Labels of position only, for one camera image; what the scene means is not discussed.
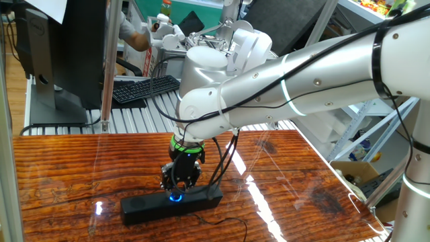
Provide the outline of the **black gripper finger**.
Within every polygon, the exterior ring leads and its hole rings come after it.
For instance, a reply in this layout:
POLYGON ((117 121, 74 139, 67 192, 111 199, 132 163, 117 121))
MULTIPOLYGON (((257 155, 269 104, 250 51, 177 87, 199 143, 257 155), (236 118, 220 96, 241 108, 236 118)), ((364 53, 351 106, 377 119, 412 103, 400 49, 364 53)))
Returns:
POLYGON ((199 163, 188 165, 182 171, 183 188, 186 192, 190 191, 197 184, 201 172, 199 163))
POLYGON ((174 188, 171 175, 172 167, 173 163, 168 163, 161 167, 161 187, 166 192, 171 192, 174 188))

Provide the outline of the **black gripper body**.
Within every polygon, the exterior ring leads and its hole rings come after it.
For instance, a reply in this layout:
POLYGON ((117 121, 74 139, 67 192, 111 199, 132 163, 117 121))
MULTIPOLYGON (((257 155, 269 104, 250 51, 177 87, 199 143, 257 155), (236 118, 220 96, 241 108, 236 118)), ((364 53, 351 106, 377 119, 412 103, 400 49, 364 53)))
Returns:
POLYGON ((172 179, 175 182, 184 182, 185 184, 195 184, 201 174, 198 159, 205 162, 205 152, 198 151, 194 153, 181 152, 179 150, 169 151, 172 162, 175 163, 172 179))

